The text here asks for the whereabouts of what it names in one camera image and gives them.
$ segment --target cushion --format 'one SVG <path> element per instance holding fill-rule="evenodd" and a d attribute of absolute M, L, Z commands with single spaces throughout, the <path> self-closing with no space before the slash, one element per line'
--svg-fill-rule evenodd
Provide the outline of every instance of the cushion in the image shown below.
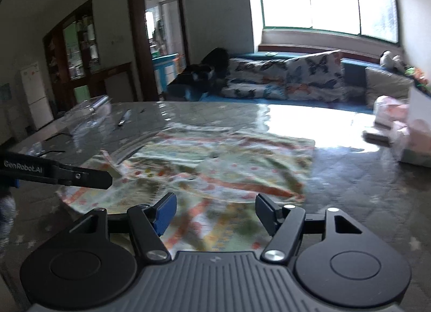
<path fill-rule="evenodd" d="M 363 104 L 365 102 L 365 93 L 366 93 L 365 87 L 346 86 L 346 94 L 347 94 L 348 101 Z"/>
<path fill-rule="evenodd" d="M 228 81 L 228 86 L 221 89 L 220 94 L 230 98 L 266 98 L 284 100 L 284 87 L 279 85 L 257 85 L 242 83 L 238 79 Z"/>
<path fill-rule="evenodd" d="M 248 60 L 231 58 L 229 60 L 228 79 L 245 79 L 249 83 L 275 83 L 284 85 L 286 62 L 283 59 Z"/>
<path fill-rule="evenodd" d="M 389 96 L 397 99 L 405 99 L 409 95 L 409 88 L 413 81 L 403 75 L 397 75 L 385 70 L 365 68 L 367 77 L 367 106 L 373 107 L 374 102 L 380 96 Z"/>
<path fill-rule="evenodd" d="M 285 65 L 288 100 L 346 101 L 340 51 L 303 55 Z"/>

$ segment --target door frame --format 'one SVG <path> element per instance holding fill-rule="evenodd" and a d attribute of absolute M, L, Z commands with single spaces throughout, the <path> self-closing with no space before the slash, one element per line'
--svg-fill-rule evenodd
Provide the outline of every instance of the door frame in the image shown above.
<path fill-rule="evenodd" d="M 133 48 L 137 66 L 139 82 L 141 84 L 142 98 L 146 101 L 159 100 L 156 77 L 152 66 L 150 42 L 145 22 L 145 0 L 128 0 L 130 25 L 132 31 Z M 178 0 L 180 12 L 180 25 L 183 38 L 184 56 L 189 65 L 189 49 L 187 42 L 183 0 Z"/>

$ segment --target clear plastic container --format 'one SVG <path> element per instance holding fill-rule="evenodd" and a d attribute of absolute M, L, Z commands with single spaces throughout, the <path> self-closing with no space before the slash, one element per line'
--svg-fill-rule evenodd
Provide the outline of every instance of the clear plastic container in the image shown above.
<path fill-rule="evenodd" d="M 31 156 L 38 156 L 39 154 L 41 154 L 43 152 L 42 149 L 42 143 L 41 142 L 36 142 L 35 144 L 33 144 L 28 151 L 25 152 L 25 154 L 27 155 L 31 155 Z"/>
<path fill-rule="evenodd" d="M 91 128 L 100 125 L 111 109 L 111 100 L 107 95 L 85 100 L 70 109 L 65 115 L 65 123 L 75 143 Z"/>

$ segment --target table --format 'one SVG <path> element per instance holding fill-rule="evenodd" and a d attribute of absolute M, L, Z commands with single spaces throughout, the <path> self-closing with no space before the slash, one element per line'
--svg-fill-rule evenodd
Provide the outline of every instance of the table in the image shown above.
<path fill-rule="evenodd" d="M 410 262 L 413 279 L 404 297 L 406 311 L 431 311 L 431 172 L 430 169 L 399 164 L 389 148 L 362 140 L 364 127 L 372 115 L 302 106 L 251 103 L 135 102 L 113 106 L 112 123 L 131 109 L 131 119 L 123 128 L 94 131 L 79 145 L 68 136 L 44 143 L 45 150 L 62 149 L 51 159 L 80 165 L 100 148 L 121 159 L 133 140 L 156 133 L 167 123 L 257 128 L 286 136 L 316 141 L 312 172 L 305 188 L 307 212 L 323 212 L 334 206 L 363 223 L 387 241 Z M 37 139 L 64 128 L 47 128 L 13 148 L 19 151 Z M 6 250 L 8 283 L 22 298 L 19 267 L 25 257 L 42 242 L 72 222 L 69 213 L 54 195 L 56 186 L 22 182 L 12 190 L 18 216 Z M 309 236 L 303 247 L 319 238 Z"/>

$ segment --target butterfly print cushion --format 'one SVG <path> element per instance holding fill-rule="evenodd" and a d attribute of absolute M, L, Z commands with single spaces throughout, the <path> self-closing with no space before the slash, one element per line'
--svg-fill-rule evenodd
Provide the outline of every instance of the butterfly print cushion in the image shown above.
<path fill-rule="evenodd" d="M 228 83 L 221 89 L 220 94 L 229 98 L 266 98 L 275 100 L 285 99 L 285 89 L 279 85 L 258 85 L 255 83 Z"/>
<path fill-rule="evenodd" d="M 285 95 L 288 100 L 346 100 L 341 52 L 304 55 L 287 61 Z"/>
<path fill-rule="evenodd" d="M 231 58 L 227 79 L 247 80 L 248 83 L 284 86 L 288 60 L 248 60 Z"/>

